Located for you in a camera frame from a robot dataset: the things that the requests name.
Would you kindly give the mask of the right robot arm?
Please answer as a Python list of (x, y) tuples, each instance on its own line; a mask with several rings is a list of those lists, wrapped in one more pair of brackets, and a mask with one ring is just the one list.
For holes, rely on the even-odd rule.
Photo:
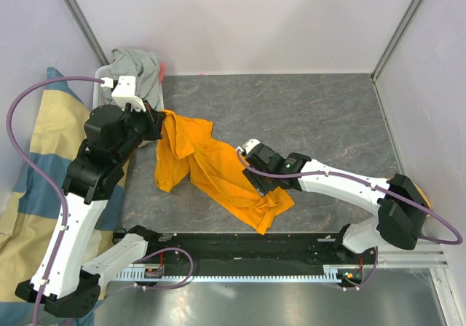
[(345, 225), (333, 245), (335, 258), (350, 263), (369, 248), (389, 244), (402, 250), (416, 247), (430, 207), (427, 197), (407, 176), (372, 178), (329, 167), (307, 155), (282, 157), (257, 139), (237, 147), (245, 162), (244, 176), (261, 196), (277, 188), (323, 194), (371, 214)]

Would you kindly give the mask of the orange t shirt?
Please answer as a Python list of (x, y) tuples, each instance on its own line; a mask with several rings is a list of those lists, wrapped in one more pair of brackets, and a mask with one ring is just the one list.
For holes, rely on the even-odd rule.
[(248, 182), (235, 148), (212, 137), (213, 122), (164, 110), (162, 138), (157, 143), (154, 179), (171, 191), (186, 176), (199, 190), (218, 202), (259, 234), (295, 205), (287, 191), (275, 189), (262, 197)]

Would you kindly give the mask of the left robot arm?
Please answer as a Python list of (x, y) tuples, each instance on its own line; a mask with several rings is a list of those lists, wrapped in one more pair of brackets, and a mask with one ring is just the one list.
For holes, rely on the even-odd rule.
[(85, 138), (67, 168), (60, 194), (66, 200), (40, 267), (17, 285), (15, 295), (36, 302), (57, 317), (87, 315), (101, 290), (131, 263), (154, 262), (159, 244), (132, 232), (116, 245), (84, 262), (95, 224), (105, 210), (124, 165), (144, 141), (162, 137), (165, 113), (149, 103), (99, 106), (84, 123)]

